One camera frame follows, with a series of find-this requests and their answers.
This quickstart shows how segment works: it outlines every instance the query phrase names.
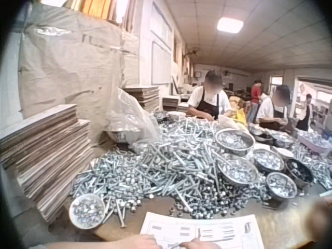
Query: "black apron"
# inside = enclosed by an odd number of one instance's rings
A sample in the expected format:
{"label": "black apron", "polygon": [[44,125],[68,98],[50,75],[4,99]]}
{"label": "black apron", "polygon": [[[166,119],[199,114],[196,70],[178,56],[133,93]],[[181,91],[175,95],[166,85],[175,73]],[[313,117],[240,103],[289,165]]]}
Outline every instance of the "black apron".
{"label": "black apron", "polygon": [[219,115],[219,93],[217,94],[217,105],[211,105],[204,101],[205,89],[203,88],[203,96],[196,110],[210,114],[214,120],[218,120]]}
{"label": "black apron", "polygon": [[296,128],[302,131],[308,131],[309,130],[309,117],[310,117],[310,107],[307,106],[307,113],[303,120],[299,120]]}
{"label": "black apron", "polygon": [[[273,118],[284,118],[285,108],[283,108],[283,111],[280,112],[274,108],[274,103],[273,103],[272,99],[271,99],[271,102],[273,105]],[[274,121],[274,122],[270,122],[270,123],[259,123],[259,126],[262,128],[270,129],[270,130],[279,131],[282,125],[279,124],[278,122]]]}

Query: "white plastic bag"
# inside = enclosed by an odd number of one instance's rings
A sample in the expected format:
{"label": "white plastic bag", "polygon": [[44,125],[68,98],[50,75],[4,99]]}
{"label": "white plastic bag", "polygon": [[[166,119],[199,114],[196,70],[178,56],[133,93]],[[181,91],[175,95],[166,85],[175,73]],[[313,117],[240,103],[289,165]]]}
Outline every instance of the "white plastic bag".
{"label": "white plastic bag", "polygon": [[109,125],[104,130],[116,142],[132,145],[135,142],[155,142],[159,138],[155,117],[122,89],[112,90],[106,115]]}

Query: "hand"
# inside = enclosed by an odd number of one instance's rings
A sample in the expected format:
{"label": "hand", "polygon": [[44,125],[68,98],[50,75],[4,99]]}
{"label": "hand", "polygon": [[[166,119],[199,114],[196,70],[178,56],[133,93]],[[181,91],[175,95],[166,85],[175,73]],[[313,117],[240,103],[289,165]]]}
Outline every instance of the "hand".
{"label": "hand", "polygon": [[111,243],[114,249],[162,249],[152,235],[134,235]]}
{"label": "hand", "polygon": [[207,119],[208,121],[214,120],[214,118],[209,113],[203,113],[202,118]]}
{"label": "hand", "polygon": [[327,232],[331,219],[332,198],[319,200],[313,206],[311,212],[305,220],[305,229],[308,236],[313,241],[318,241]]}
{"label": "hand", "polygon": [[282,125],[282,123],[284,122],[281,118],[274,118],[273,121],[279,123],[280,125]]}
{"label": "hand", "polygon": [[186,249],[221,249],[216,244],[208,241],[200,241],[199,239],[193,239],[190,242],[181,243],[180,247],[185,247]]}

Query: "wooden table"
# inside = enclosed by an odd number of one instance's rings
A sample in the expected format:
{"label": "wooden table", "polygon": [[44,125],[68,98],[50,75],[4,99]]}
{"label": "wooden table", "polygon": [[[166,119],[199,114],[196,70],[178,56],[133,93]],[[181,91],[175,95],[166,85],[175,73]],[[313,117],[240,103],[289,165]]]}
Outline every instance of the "wooden table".
{"label": "wooden table", "polygon": [[[324,189],[320,185],[309,189],[311,195],[318,195],[322,192]],[[261,203],[251,200],[247,207],[238,211],[235,216],[227,215],[226,218],[255,214],[265,248],[297,248],[309,242],[301,230],[299,209],[293,205],[293,202],[300,203],[304,200],[304,198],[290,200],[288,203],[282,203],[277,210],[263,208]],[[127,228],[121,229],[118,216],[113,215],[94,233],[106,241],[115,241],[139,234],[147,212],[165,215],[173,204],[174,200],[170,197],[145,199],[135,214],[126,212]]]}

